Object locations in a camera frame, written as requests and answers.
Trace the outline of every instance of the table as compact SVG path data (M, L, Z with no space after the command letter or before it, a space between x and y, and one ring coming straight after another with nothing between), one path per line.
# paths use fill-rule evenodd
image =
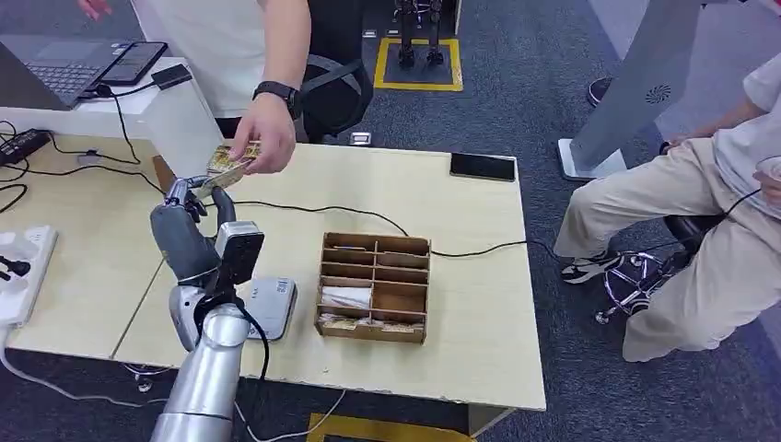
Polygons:
M229 193L236 201L380 212L449 253L524 238L518 184L450 177L443 153L299 145L284 172L246 177ZM400 232L379 218L342 212L247 205L237 212L266 235L255 275L289 277L298 285L286 336L271 345L269 379L465 402L473 436L513 409L545 409L525 246L467 259L434 257L423 345L323 338L313 325L323 232ZM207 218L204 231L215 231L215 217ZM168 309L174 285L163 266L112 358L182 362ZM261 365L262 345L247 342L242 376L258 376Z
M101 153L131 159L122 139L55 139L63 150L98 148ZM140 170L157 181L150 161L155 155L152 145L134 140L134 147L142 160ZM31 170L65 171L79 166L75 155L58 153L51 143L30 156L29 162ZM0 180L18 173L1 168ZM32 316L27 325L11 334L8 345L110 358L162 262L149 233L149 212L161 201L160 194L141 177L95 169L67 177L27 175L17 182L28 184L29 190L0 215L3 230L22 231L48 224L60 236ZM0 206L16 194L0 192Z

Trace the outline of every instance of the white power socket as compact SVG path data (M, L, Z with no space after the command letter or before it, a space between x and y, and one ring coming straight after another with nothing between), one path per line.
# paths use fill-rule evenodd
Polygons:
M56 240L57 231L51 226L31 227L22 235L0 233L0 255L10 261L29 262L30 265L24 276L6 272L13 279L0 281L0 327L21 327L28 321Z

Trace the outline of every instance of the black watch strap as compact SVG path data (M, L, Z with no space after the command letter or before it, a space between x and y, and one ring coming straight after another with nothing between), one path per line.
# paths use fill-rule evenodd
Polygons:
M255 88L252 99L256 99L262 93L274 94L284 100L293 120L301 116L301 94L294 88L275 81L264 81Z

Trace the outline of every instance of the small box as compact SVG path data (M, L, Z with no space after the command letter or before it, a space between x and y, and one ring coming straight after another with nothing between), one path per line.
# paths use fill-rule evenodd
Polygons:
M431 243L425 238L326 233L315 327L323 336L423 343ZM364 308L323 303L323 287L369 291Z

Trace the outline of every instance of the khaki trousers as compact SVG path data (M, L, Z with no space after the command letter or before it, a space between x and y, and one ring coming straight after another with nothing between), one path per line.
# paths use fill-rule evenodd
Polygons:
M612 235L638 221L716 215L740 197L719 175L713 141L687 140L666 156L576 190L554 251L595 256ZM692 264L651 296L647 310L629 318L624 359L640 362L675 349L717 348L781 298L780 252L781 222L739 204L707 233Z

